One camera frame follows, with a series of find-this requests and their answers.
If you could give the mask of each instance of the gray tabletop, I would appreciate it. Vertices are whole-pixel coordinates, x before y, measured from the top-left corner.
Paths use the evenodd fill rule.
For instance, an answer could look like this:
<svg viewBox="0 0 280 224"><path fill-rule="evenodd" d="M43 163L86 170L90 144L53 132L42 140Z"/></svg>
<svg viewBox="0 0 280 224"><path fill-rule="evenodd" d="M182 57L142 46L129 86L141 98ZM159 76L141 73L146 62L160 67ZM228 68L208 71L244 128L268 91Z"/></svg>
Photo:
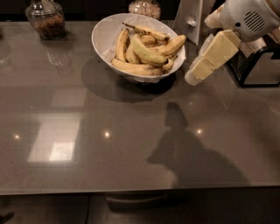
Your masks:
<svg viewBox="0 0 280 224"><path fill-rule="evenodd" d="M98 58L95 24L42 41L0 23L0 194L279 186L278 87L225 69L133 84Z"/></svg>

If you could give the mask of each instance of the robotic arm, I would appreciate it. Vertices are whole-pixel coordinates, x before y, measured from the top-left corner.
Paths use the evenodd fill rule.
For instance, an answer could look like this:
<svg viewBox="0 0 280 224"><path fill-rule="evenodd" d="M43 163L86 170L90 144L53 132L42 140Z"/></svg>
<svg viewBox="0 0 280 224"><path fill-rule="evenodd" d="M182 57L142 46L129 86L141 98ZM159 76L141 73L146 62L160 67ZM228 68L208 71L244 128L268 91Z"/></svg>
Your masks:
<svg viewBox="0 0 280 224"><path fill-rule="evenodd" d="M205 23L211 29L223 31L206 39L204 49L191 64L185 75L191 85L201 83L230 60L238 52L241 41L255 41L279 27L280 1L227 0L205 19Z"/></svg>

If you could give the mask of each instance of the glass jar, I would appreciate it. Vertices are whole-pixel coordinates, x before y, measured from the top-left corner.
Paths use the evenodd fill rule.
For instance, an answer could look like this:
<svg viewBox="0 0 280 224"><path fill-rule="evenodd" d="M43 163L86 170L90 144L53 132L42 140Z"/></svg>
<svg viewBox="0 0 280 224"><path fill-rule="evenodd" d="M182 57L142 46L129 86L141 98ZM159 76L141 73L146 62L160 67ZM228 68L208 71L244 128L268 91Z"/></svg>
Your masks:
<svg viewBox="0 0 280 224"><path fill-rule="evenodd" d="M160 19L161 8L156 0L136 0L129 4L129 13Z"/></svg>
<svg viewBox="0 0 280 224"><path fill-rule="evenodd" d="M65 34L65 19L61 6L53 0L31 0L25 10L31 26L42 39L59 39Z"/></svg>

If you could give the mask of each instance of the bowl of bananas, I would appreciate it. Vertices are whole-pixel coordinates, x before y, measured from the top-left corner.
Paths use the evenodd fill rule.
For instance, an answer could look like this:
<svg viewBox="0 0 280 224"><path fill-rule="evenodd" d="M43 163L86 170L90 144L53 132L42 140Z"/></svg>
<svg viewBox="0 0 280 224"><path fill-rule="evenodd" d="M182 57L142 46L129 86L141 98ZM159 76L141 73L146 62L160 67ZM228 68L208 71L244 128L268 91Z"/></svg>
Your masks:
<svg viewBox="0 0 280 224"><path fill-rule="evenodd" d="M186 36L142 15L105 17L91 38L99 57L121 77L136 83L157 83L175 73L186 59Z"/></svg>

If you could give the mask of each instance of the speaker grille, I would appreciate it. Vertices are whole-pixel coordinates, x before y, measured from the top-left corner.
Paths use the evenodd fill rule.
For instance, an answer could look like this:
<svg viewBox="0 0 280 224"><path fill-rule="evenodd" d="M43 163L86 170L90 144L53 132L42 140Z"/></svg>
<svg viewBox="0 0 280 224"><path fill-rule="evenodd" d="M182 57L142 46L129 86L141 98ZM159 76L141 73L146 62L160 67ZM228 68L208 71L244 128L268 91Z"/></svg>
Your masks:
<svg viewBox="0 0 280 224"><path fill-rule="evenodd" d="M265 26L263 18L255 11L246 14L244 23L252 32L259 32Z"/></svg>

